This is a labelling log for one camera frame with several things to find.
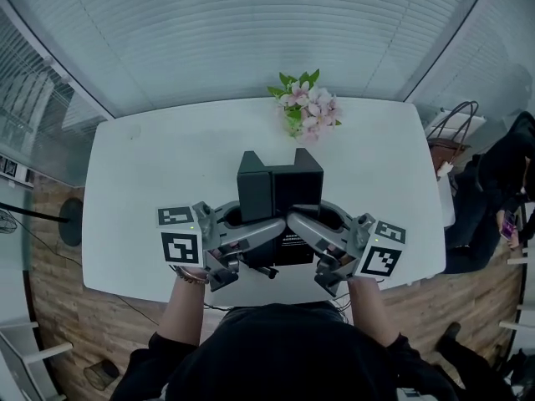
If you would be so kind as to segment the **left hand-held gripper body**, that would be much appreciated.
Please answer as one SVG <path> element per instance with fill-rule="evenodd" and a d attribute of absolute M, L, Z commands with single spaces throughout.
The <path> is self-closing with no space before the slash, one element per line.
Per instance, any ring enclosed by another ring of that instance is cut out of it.
<path fill-rule="evenodd" d="M 181 277 L 208 284 L 212 292 L 238 279 L 236 257 L 214 251 L 222 247 L 216 212 L 205 202 L 157 209 L 157 227 L 165 262 Z"/>

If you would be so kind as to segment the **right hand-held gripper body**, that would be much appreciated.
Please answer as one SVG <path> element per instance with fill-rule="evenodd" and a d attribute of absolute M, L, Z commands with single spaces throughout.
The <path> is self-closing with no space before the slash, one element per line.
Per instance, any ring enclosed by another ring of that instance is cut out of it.
<path fill-rule="evenodd" d="M 406 229 L 369 213 L 352 217 L 333 203 L 322 201 L 315 282 L 336 297 L 341 282 L 370 277 L 378 282 L 395 272 L 406 246 Z"/>

